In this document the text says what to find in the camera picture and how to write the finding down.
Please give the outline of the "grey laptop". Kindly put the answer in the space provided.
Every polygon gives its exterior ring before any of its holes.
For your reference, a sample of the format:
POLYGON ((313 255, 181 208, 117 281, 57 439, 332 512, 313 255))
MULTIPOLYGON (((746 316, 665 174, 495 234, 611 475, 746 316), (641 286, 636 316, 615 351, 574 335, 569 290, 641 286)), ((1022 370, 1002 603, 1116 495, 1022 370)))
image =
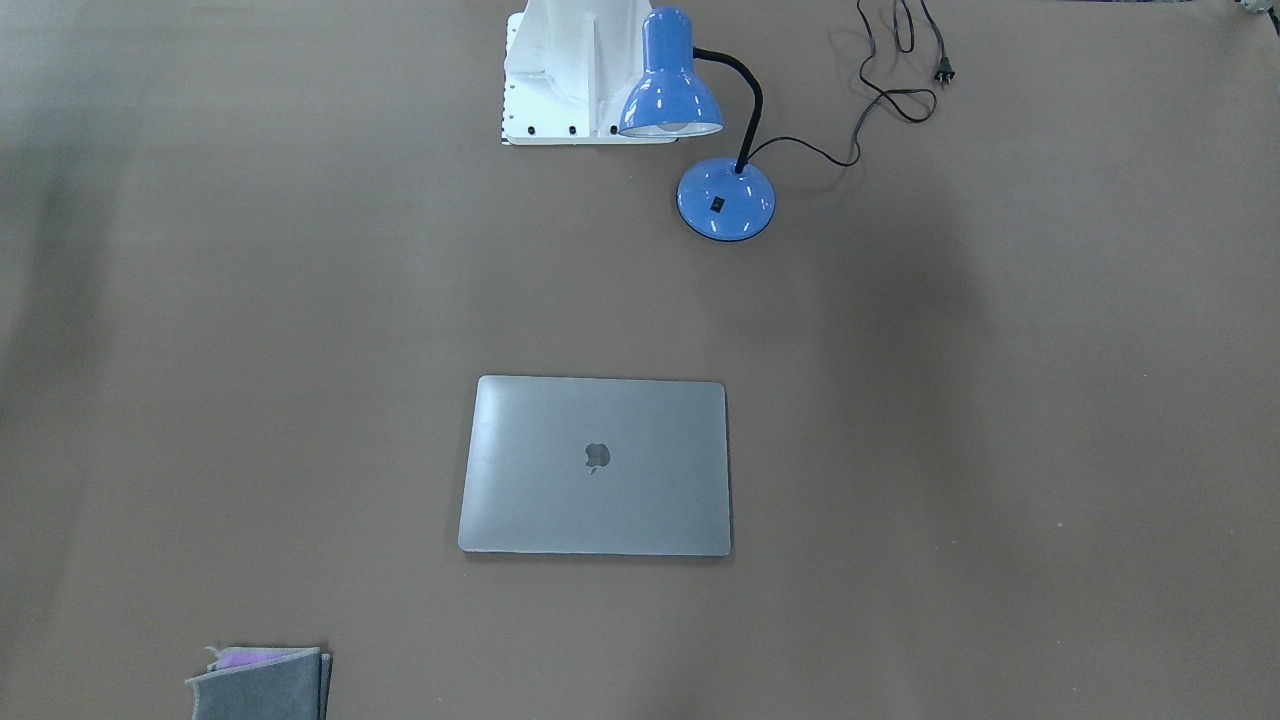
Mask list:
POLYGON ((730 556, 724 387, 480 377, 457 544, 466 553, 730 556))

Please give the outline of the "blue desk lamp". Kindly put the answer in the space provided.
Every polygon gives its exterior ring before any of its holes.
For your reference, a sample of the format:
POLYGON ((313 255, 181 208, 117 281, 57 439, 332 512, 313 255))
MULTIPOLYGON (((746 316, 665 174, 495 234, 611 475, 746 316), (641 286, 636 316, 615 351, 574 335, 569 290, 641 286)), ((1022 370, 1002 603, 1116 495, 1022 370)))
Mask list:
POLYGON ((764 109, 759 79, 737 58, 696 47, 692 22, 677 6, 658 6, 643 20, 643 73, 623 101, 617 123, 628 138, 684 138, 724 128, 721 105, 696 73, 696 61, 710 61, 739 73, 753 95, 736 155, 710 158, 690 167, 675 190, 675 206, 699 236, 722 243, 756 237, 774 217, 777 197, 750 155, 764 109))

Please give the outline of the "grey folded cloth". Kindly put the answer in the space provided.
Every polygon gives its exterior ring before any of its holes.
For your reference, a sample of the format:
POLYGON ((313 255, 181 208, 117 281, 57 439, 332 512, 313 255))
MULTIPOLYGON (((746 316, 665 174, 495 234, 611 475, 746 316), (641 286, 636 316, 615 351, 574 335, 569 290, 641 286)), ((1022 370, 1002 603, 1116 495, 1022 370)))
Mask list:
POLYGON ((186 682, 193 719, 324 719, 332 656, 319 647, 207 650, 212 662, 186 682))

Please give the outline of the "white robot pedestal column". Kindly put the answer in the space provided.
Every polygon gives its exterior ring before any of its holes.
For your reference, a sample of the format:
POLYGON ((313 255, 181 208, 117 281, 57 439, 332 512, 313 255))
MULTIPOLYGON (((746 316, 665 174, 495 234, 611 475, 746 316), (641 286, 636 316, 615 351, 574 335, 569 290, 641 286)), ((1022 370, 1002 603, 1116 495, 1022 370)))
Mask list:
POLYGON ((620 132, 643 76, 649 1, 529 1, 506 27, 500 140, 509 146, 654 145, 620 132))

